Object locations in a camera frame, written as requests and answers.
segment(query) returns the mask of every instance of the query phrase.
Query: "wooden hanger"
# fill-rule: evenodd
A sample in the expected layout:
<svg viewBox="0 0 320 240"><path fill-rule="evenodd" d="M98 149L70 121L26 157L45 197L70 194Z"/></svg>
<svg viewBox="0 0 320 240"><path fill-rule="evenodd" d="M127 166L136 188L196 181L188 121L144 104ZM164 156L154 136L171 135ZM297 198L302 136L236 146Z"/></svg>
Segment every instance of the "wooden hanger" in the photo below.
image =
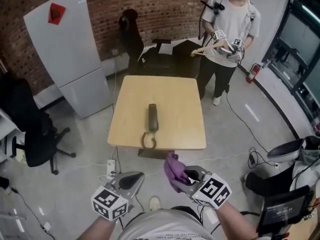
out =
<svg viewBox="0 0 320 240"><path fill-rule="evenodd" d="M228 42L224 39L220 39L217 43L215 43L214 45L210 45L210 46L206 46L206 47L202 47L202 48L199 48L199 49L196 49L196 50L193 50L191 52L191 56L192 55L205 55L201 52L204 52L204 51L207 51L207 50L210 50L210 49L214 49L214 48L218 48L218 47L221 47L221 48L224 48L225 50L227 51L230 51L230 48L229 48L229 45L228 45Z"/></svg>

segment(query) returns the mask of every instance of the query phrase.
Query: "black chair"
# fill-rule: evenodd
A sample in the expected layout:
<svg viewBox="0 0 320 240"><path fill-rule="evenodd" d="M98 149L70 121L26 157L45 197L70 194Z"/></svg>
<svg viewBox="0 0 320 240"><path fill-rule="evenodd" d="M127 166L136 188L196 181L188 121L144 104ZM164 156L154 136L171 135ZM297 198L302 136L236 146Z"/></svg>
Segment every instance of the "black chair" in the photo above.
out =
<svg viewBox="0 0 320 240"><path fill-rule="evenodd" d="M56 152L72 158L76 157L75 153L67 153L57 148L57 144L66 133L70 132L70 129L65 128L58 133L49 115L38 109L25 79L14 79L10 80L10 84L4 84L5 78L8 76L5 75L0 79L0 108L20 131L25 132L24 145L17 144L17 138L13 138L12 156L17 155L17 149L24 150L29 167L37 167L50 161L51 173L57 175L59 171L54 169Z"/></svg>
<svg viewBox="0 0 320 240"><path fill-rule="evenodd" d="M156 47L143 53L144 43L137 26L138 13L127 9L122 13L118 24L120 41L129 55L128 70L130 75L176 76L175 62L172 55L159 53L162 44L171 44L167 39L154 39Z"/></svg>

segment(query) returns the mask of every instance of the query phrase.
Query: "red fire extinguisher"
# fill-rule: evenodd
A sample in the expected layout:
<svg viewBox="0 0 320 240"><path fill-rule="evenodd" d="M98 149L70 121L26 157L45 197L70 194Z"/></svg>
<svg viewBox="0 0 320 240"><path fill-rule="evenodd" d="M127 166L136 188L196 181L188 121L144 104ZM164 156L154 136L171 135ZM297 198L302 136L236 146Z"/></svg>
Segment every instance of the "red fire extinguisher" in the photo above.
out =
<svg viewBox="0 0 320 240"><path fill-rule="evenodd" d="M262 70L262 67L259 64L253 64L250 74L246 77L246 81L251 84L260 70Z"/></svg>

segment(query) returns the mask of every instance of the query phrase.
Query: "red sticker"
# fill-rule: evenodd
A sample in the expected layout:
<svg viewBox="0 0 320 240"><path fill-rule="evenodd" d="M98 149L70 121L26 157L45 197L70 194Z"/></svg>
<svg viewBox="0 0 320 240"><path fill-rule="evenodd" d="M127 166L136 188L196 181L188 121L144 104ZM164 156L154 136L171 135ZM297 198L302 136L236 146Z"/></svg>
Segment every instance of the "red sticker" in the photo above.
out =
<svg viewBox="0 0 320 240"><path fill-rule="evenodd" d="M55 3L52 3L50 5L48 22L55 24L55 25L59 25L65 11L66 11L65 7L58 5L58 4L55 4Z"/></svg>

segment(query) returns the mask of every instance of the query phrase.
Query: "white sneaker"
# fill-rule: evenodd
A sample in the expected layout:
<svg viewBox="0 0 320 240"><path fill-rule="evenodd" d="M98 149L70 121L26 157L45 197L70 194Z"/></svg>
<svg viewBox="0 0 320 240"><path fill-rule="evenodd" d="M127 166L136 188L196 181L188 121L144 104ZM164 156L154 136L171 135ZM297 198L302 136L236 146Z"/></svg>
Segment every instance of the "white sneaker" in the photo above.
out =
<svg viewBox="0 0 320 240"><path fill-rule="evenodd" d="M243 176L240 178L240 181L242 182L242 186L243 186L244 189L247 188L247 187L246 187L246 181L247 181L247 178L248 178L248 174L249 174L249 173L243 175Z"/></svg>
<svg viewBox="0 0 320 240"><path fill-rule="evenodd" d="M151 199L149 201L149 208L150 208L150 211L152 211L152 212L161 209L161 202L157 196L151 197Z"/></svg>
<svg viewBox="0 0 320 240"><path fill-rule="evenodd" d="M4 193L9 196L9 195L12 193L11 187L8 186L8 187L4 190Z"/></svg>
<svg viewBox="0 0 320 240"><path fill-rule="evenodd" d="M215 105L215 106L218 106L219 103L220 103L220 100L221 100L221 96L216 98L216 97L213 97L212 99L212 104Z"/></svg>

